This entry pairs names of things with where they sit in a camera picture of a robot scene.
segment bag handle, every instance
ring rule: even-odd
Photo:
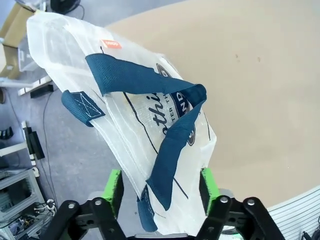
[[[180,117],[166,132],[147,184],[167,211],[171,205],[174,176],[178,159],[187,144],[207,91],[201,84],[162,76],[133,62],[119,60],[113,56],[96,53],[88,55],[86,61],[102,95],[112,92],[129,94],[172,94],[180,92],[193,109]]]

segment white tote bag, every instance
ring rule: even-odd
[[[72,17],[38,13],[27,36],[64,106],[101,133],[128,176],[143,228],[196,235],[206,217],[200,171],[216,144],[204,86],[182,80],[163,55]]]

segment orange label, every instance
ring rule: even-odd
[[[122,46],[117,41],[101,40],[105,48],[122,49]]]

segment blue strap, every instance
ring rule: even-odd
[[[146,181],[165,210],[171,205],[173,180],[182,148],[194,128],[207,91],[201,84],[193,84],[177,78],[168,79],[148,68],[110,55],[88,55],[86,61],[101,94],[125,92],[130,94],[180,92],[193,109],[180,117],[166,132],[149,179]]]
[[[158,227],[154,221],[155,212],[151,206],[147,185],[144,187],[141,197],[136,199],[141,225],[146,232],[155,232]]]
[[[88,127],[93,127],[90,120],[105,115],[84,91],[69,92],[66,90],[61,96],[61,102],[70,113]]]

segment floor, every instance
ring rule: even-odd
[[[82,0],[81,5],[85,10],[85,21],[106,26],[175,2],[180,0]],[[79,7],[69,15],[80,19],[83,10]],[[43,75],[45,72],[38,71],[37,77]],[[34,82],[37,77],[25,73],[20,78]],[[23,140],[20,123],[28,121],[32,129],[37,131],[46,155],[45,159],[37,163],[45,196],[56,196],[58,204],[65,200],[76,200],[82,204],[90,195],[103,191],[111,170],[120,169],[120,166],[100,134],[94,128],[86,127],[64,108],[61,95],[57,89],[52,95],[30,99],[28,94],[18,96],[17,89],[7,89],[5,104],[0,106],[0,129],[11,126],[14,136],[1,142],[6,146],[20,143]],[[11,166],[31,167],[26,149],[7,155],[5,160]],[[125,191],[118,221],[127,236],[143,233],[137,213],[137,196],[126,176],[123,176],[123,182]],[[84,239],[101,237],[98,231],[91,230]]]

